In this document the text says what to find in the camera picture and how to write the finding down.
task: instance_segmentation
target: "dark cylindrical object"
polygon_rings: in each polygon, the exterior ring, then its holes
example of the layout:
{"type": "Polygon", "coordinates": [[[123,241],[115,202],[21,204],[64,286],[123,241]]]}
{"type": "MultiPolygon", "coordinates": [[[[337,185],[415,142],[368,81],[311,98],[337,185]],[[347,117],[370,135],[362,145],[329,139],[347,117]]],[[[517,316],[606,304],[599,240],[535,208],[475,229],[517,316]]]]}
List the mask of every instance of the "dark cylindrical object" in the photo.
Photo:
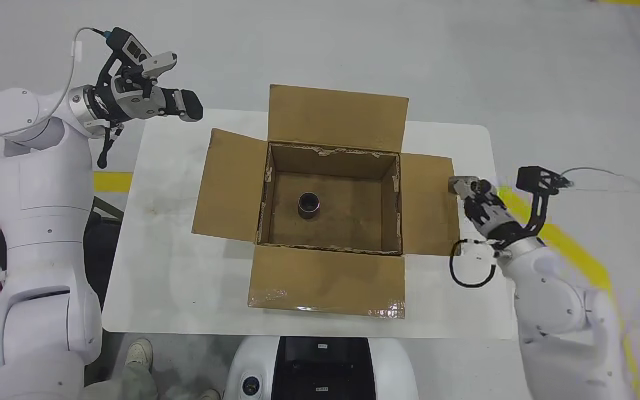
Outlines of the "dark cylindrical object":
{"type": "Polygon", "coordinates": [[[304,219],[313,218],[320,210],[320,200],[315,193],[306,192],[298,199],[298,215],[304,219]]]}

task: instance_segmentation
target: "open cardboard box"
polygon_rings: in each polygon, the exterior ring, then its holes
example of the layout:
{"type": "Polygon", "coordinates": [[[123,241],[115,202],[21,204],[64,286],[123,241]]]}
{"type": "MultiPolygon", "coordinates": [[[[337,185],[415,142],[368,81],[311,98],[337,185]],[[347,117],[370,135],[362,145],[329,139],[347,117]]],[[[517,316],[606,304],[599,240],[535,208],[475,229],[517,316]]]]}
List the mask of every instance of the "open cardboard box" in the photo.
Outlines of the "open cardboard box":
{"type": "Polygon", "coordinates": [[[212,130],[193,232],[256,243],[250,307],[404,318],[402,255],[459,238],[451,159],[400,154],[407,106],[272,85],[267,142],[212,130]]]}

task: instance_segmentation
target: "box flap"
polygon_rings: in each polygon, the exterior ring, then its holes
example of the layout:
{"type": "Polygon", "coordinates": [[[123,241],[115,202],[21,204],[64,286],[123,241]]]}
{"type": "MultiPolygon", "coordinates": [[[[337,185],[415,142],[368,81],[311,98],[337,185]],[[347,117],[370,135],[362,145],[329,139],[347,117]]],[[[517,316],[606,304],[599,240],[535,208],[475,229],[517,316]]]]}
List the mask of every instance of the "box flap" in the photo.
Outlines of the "box flap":
{"type": "Polygon", "coordinates": [[[254,241],[267,142],[211,131],[193,233],[254,241]]]}
{"type": "Polygon", "coordinates": [[[404,318],[404,259],[256,246],[250,307],[404,318]]]}
{"type": "Polygon", "coordinates": [[[458,204],[448,191],[450,158],[400,155],[402,241],[405,254],[448,256],[460,238],[458,204]]]}
{"type": "Polygon", "coordinates": [[[400,152],[409,99],[271,85],[269,140],[400,152]]]}

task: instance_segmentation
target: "white table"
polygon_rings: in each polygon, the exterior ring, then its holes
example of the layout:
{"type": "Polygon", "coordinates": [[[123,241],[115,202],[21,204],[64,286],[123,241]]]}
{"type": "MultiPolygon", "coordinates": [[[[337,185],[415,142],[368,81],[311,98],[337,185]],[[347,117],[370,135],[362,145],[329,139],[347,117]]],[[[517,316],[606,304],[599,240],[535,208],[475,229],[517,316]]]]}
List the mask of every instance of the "white table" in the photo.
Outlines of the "white table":
{"type": "MultiPolygon", "coordinates": [[[[496,274],[482,289],[463,289],[451,280],[446,257],[406,256],[404,320],[247,307],[254,245],[191,233],[213,127],[266,139],[267,113],[205,110],[197,123],[177,118],[147,122],[103,311],[106,330],[514,337],[511,287],[502,275],[496,274]]],[[[402,151],[451,157],[457,175],[478,175],[495,183],[491,142],[484,127],[407,122],[402,151]]],[[[459,212],[462,237],[479,238],[461,207],[459,212]]],[[[484,279],[490,253],[479,248],[457,259],[461,279],[484,279]]]]}

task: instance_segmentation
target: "white sneaker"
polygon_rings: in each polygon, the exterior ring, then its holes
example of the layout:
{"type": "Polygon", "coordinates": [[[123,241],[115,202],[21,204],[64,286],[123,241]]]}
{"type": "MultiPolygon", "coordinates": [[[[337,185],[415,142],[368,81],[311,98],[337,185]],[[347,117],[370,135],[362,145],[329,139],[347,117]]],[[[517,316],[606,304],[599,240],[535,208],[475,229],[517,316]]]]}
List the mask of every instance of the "white sneaker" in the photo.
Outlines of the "white sneaker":
{"type": "Polygon", "coordinates": [[[147,339],[138,339],[129,346],[129,350],[127,350],[127,359],[124,362],[124,365],[137,362],[145,366],[147,369],[151,369],[152,361],[153,348],[151,347],[151,342],[147,339]]]}
{"type": "Polygon", "coordinates": [[[198,400],[220,400],[220,394],[213,389],[209,389],[202,393],[198,400]]]}

